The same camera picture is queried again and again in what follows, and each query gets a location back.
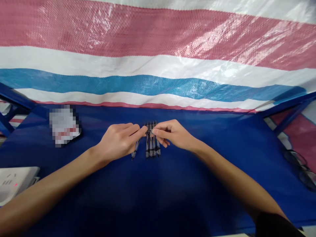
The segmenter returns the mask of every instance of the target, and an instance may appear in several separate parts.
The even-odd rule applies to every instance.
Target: plastic tarp
[[[41,103],[257,112],[316,90],[314,0],[2,0],[0,82]]]

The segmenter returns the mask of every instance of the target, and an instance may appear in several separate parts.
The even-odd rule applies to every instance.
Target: white power strip
[[[35,184],[39,180],[36,177],[39,170],[39,167],[0,169],[0,207]]]

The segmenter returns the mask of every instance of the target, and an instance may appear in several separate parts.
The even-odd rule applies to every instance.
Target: glasses frame
[[[294,158],[293,160],[295,160],[295,162],[292,162],[292,161],[288,160],[288,159],[286,158],[287,155],[293,156],[293,158]],[[309,173],[315,175],[315,177],[316,177],[316,174],[315,174],[313,171],[311,171],[311,169],[307,166],[307,160],[306,160],[300,153],[298,153],[298,152],[296,152],[295,150],[292,150],[292,149],[285,150],[285,152],[284,152],[284,154],[283,154],[283,157],[284,157],[284,159],[285,159],[287,162],[289,162],[290,164],[295,165],[295,166],[297,166],[297,167],[300,167],[300,168],[302,169],[301,172],[300,172],[299,175],[298,175],[300,181],[301,181],[310,191],[316,192],[316,184],[315,184],[315,182],[313,181],[313,179],[309,176]],[[308,181],[309,184],[307,184],[307,183],[303,180],[303,178],[302,178],[303,176],[304,176],[305,178],[307,178],[307,180],[309,180],[309,181]]]

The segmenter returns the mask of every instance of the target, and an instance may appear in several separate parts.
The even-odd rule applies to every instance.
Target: black sleeve
[[[304,237],[288,220],[278,214],[260,213],[256,223],[256,237]]]

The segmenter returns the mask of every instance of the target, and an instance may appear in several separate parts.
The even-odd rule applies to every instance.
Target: eyeglasses
[[[300,180],[310,191],[316,192],[316,174],[308,168],[306,159],[294,150],[286,150],[284,158],[302,169],[299,173]]]

